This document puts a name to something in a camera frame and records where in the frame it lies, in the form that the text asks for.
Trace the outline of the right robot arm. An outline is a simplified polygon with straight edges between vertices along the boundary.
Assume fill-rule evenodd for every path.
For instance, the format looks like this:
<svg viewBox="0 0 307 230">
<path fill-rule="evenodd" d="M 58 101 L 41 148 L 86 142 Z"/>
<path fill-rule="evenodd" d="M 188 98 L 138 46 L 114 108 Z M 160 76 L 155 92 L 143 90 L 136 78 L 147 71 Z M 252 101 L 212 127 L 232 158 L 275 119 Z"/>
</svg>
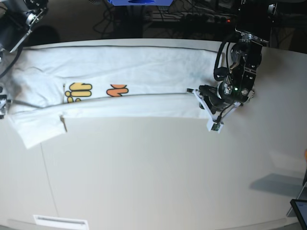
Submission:
<svg viewBox="0 0 307 230">
<path fill-rule="evenodd" d="M 16 51 L 11 64 L 0 74 L 4 77 L 19 59 L 23 42 L 32 32 L 32 28 L 46 15 L 48 0 L 2 0 L 0 8 L 4 10 L 0 17 L 0 53 Z"/>
</svg>

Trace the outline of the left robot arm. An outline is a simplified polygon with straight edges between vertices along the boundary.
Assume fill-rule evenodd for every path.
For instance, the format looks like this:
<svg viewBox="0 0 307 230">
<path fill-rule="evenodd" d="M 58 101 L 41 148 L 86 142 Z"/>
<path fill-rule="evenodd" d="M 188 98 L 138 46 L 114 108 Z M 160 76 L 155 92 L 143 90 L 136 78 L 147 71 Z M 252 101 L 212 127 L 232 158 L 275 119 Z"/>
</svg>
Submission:
<svg viewBox="0 0 307 230">
<path fill-rule="evenodd" d="M 242 105 L 249 100 L 262 61 L 262 48 L 268 44 L 271 35 L 272 6 L 274 4 L 268 0 L 241 2 L 235 32 L 226 37 L 217 53 L 213 77 L 218 84 L 199 87 L 201 98 L 212 114 L 223 113 L 230 105 Z M 219 61 L 224 46 L 235 35 L 240 36 L 238 42 L 226 50 L 226 58 L 231 58 L 233 63 L 221 67 Z"/>
</svg>

